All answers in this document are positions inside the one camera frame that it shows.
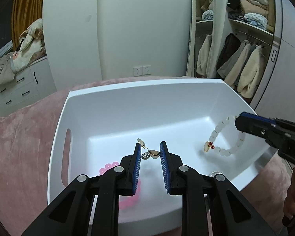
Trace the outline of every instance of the earring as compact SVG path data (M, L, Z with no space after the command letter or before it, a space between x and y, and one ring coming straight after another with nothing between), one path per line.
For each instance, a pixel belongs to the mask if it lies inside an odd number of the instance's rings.
M141 155L141 158L143 160L147 160L148 158L152 157L153 159L157 159L160 156L160 152L159 151L155 151L155 150L149 150L146 146L143 140L138 138L138 143L141 145L142 148L147 149L147 152L145 152L144 154Z

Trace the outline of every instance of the wardrobe door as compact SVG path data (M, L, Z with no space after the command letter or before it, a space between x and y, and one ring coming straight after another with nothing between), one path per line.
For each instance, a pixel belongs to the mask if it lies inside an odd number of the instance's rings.
M260 99L266 90L268 82L270 81L274 66L277 61L277 56L280 49L281 37L282 37L282 26L283 26L283 13L282 13L282 0L275 0L275 28L272 47L270 51L270 56L266 62L265 71L263 73L262 79L254 94L254 97L249 104L252 109L255 109L260 102Z
M295 122L295 48L284 40L269 84L255 111L260 116Z

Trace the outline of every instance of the white dresser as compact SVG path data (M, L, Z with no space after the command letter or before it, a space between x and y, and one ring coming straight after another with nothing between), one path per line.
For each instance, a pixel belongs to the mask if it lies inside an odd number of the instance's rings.
M7 116L56 91L47 57L42 57L17 73L12 82L0 85L0 116Z

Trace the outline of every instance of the pink bed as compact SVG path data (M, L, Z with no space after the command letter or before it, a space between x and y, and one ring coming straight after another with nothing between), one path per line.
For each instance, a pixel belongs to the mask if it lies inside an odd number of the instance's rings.
M135 77L106 80L71 90L129 81L163 79ZM0 220L11 236L20 236L47 206L49 157L58 119L69 90L58 91L8 117L0 117ZM277 232L290 177L274 155L242 193ZM179 229L164 235L178 235Z

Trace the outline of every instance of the rhinestone ball charm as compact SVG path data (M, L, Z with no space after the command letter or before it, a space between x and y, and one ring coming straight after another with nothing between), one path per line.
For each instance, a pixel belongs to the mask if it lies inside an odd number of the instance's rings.
M149 153L149 152L146 152L146 153L142 154L142 155L141 155L141 158L142 158L143 160L147 160L148 158L150 158L150 153Z

